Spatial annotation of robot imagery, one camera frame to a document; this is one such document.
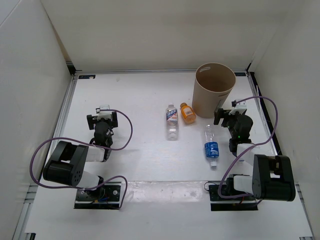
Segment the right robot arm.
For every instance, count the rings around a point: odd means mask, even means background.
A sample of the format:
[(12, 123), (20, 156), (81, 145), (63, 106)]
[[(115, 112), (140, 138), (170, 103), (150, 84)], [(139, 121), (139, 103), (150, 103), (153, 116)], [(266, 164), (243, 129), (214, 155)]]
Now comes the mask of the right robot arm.
[(268, 155), (250, 139), (253, 120), (244, 112), (220, 108), (214, 114), (214, 125), (230, 133), (229, 151), (236, 161), (250, 164), (251, 175), (226, 173), (217, 189), (220, 200), (253, 197), (257, 200), (292, 202), (296, 196), (290, 158)]

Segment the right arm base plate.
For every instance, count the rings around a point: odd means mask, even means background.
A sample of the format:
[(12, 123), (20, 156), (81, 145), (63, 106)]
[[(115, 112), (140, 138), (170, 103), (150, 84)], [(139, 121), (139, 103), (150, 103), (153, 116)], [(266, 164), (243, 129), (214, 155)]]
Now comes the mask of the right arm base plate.
[(218, 195), (218, 185), (209, 184), (207, 192), (209, 193), (210, 210), (212, 212), (231, 212), (231, 211), (257, 211), (257, 201), (252, 196), (238, 198), (221, 198)]

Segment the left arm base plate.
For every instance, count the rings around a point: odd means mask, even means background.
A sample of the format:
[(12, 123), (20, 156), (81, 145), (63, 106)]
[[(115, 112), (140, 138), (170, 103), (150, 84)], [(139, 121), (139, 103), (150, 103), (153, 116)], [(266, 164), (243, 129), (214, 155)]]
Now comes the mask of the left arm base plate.
[(121, 182), (106, 183), (97, 191), (77, 190), (74, 209), (78, 210), (119, 210), (121, 203)]

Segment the clear bottle blue label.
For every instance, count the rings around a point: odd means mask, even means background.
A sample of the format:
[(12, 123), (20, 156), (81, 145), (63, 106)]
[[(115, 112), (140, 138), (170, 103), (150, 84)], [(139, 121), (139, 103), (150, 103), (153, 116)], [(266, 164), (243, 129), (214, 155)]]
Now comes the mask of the clear bottle blue label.
[(212, 124), (206, 124), (204, 127), (204, 153), (206, 160), (209, 162), (210, 168), (215, 170), (218, 165), (218, 157), (220, 156), (219, 145), (216, 140), (214, 128)]

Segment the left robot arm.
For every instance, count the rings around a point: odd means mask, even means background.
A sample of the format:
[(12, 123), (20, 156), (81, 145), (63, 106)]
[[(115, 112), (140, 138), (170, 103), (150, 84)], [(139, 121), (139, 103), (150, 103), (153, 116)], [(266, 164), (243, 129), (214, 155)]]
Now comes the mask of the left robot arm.
[(96, 109), (97, 115), (87, 115), (90, 130), (94, 131), (90, 144), (72, 144), (59, 141), (47, 164), (44, 167), (43, 178), (47, 181), (84, 189), (94, 200), (100, 200), (105, 195), (105, 187), (101, 184), (103, 178), (84, 171), (87, 162), (106, 162), (111, 154), (113, 144), (113, 128), (118, 127), (115, 111)]

